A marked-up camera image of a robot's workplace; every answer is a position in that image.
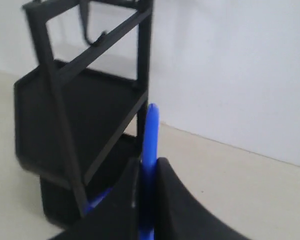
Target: white wall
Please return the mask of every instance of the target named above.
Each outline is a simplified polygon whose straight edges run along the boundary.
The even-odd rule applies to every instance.
[[[0,0],[0,69],[18,75],[36,64],[24,2]],[[130,14],[93,4],[91,38]],[[77,9],[49,28],[57,57],[84,50]],[[135,36],[93,66],[135,76]],[[300,0],[157,0],[150,97],[168,125],[300,165]]]

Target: hook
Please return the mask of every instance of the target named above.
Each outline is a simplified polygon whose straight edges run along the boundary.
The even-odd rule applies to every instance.
[[[89,1],[90,0],[79,0],[80,18],[83,30],[83,37],[87,44],[93,47],[97,47],[107,35],[106,31],[103,31],[96,41],[92,42],[88,37],[88,19],[89,19]]]

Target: black metal frame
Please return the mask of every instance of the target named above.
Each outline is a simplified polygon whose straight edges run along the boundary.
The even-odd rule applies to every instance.
[[[67,118],[65,104],[62,98],[61,88],[71,79],[83,71],[89,64],[95,61],[106,50],[119,41],[124,35],[138,26],[138,55],[137,55],[137,80],[138,89],[146,90],[146,101],[137,111],[137,146],[142,147],[144,126],[148,107],[148,85],[150,68],[151,29],[153,15],[153,0],[94,0],[96,2],[132,8],[136,10],[131,17],[109,33],[104,33],[83,53],[71,62],[57,69],[46,23],[48,20],[63,12],[83,4],[88,0],[35,0],[24,5],[30,32],[33,39],[34,49],[39,63],[39,69],[44,77],[44,87],[52,99],[51,109],[57,116],[55,131],[61,147],[65,162],[65,172],[68,177],[80,215],[83,217],[87,206],[85,184],[82,179],[78,157],[74,145],[74,139]]]

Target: white floor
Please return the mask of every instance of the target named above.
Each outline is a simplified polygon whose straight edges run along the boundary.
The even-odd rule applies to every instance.
[[[0,73],[0,240],[46,240],[60,230],[45,220],[38,178],[14,154],[15,80]],[[300,167],[165,125],[159,156],[206,208],[252,240],[300,240]]]

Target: black rolling cart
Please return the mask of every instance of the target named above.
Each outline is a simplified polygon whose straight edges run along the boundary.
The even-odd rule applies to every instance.
[[[139,157],[148,107],[153,0],[94,0],[136,12],[109,33],[88,37],[90,0],[35,0],[24,6],[38,67],[14,85],[15,148],[22,167],[40,177],[43,210],[67,227],[89,200],[114,185],[129,158]],[[79,5],[89,48],[55,60],[47,21]],[[137,79],[88,69],[138,27]],[[137,115],[137,136],[124,130]]]

